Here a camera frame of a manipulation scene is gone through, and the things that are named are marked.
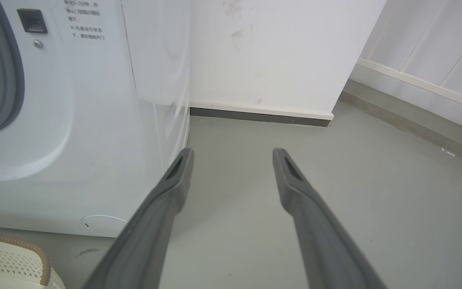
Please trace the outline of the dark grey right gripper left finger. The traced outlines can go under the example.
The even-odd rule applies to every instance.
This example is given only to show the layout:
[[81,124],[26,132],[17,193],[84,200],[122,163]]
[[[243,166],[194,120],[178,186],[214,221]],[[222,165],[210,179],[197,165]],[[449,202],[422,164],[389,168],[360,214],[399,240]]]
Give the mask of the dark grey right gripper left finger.
[[84,285],[85,289],[157,289],[175,217],[185,206],[194,152],[180,151]]

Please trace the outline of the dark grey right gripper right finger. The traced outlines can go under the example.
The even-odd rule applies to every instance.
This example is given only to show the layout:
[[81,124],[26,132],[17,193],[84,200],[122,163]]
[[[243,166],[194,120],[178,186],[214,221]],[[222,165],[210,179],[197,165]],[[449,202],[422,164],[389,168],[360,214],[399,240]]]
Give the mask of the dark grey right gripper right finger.
[[385,289],[361,249],[288,152],[273,150],[280,202],[294,220],[310,289]]

